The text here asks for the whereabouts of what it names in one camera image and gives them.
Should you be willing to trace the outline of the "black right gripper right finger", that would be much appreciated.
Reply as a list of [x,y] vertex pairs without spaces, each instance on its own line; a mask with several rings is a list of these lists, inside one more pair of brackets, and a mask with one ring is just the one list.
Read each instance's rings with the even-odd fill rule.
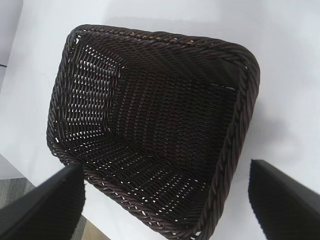
[[265,160],[250,163],[248,198],[266,239],[320,238],[320,195]]

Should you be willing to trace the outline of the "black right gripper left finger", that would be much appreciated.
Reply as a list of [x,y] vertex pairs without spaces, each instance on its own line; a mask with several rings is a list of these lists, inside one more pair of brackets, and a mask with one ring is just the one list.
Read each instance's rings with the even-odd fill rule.
[[0,238],[70,240],[85,200],[83,166],[69,164],[0,210]]

